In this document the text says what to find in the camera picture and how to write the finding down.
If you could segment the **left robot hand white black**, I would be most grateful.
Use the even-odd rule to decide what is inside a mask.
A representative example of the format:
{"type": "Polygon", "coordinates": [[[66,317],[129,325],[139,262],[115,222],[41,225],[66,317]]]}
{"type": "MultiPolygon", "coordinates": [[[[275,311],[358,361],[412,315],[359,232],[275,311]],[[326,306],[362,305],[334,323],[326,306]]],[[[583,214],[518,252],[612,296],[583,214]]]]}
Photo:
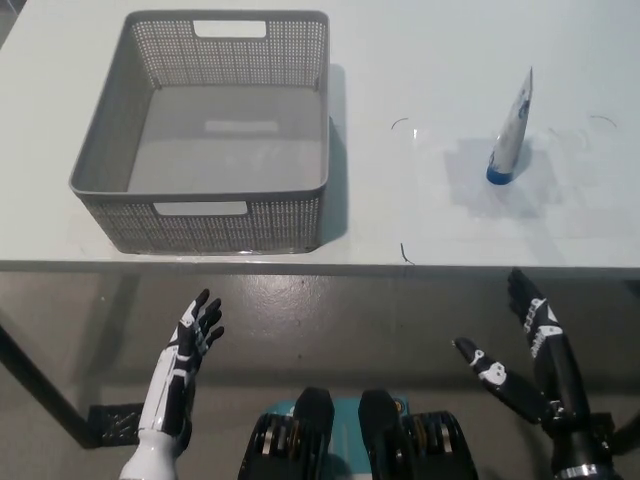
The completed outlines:
{"type": "Polygon", "coordinates": [[[224,334],[221,300],[208,289],[191,301],[161,351],[138,429],[178,438],[190,424],[196,376],[213,343],[224,334]]]}

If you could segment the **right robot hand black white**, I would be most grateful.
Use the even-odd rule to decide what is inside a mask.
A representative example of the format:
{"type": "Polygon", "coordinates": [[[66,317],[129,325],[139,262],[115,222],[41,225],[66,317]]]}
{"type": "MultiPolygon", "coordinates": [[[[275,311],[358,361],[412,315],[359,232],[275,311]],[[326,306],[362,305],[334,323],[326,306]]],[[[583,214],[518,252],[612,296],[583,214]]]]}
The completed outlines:
{"type": "Polygon", "coordinates": [[[507,368],[469,338],[455,338],[454,347],[482,386],[524,420],[541,425],[551,436],[586,430],[591,409],[584,382],[549,298],[519,268],[509,273],[507,292],[527,342],[534,381],[507,368]]]}

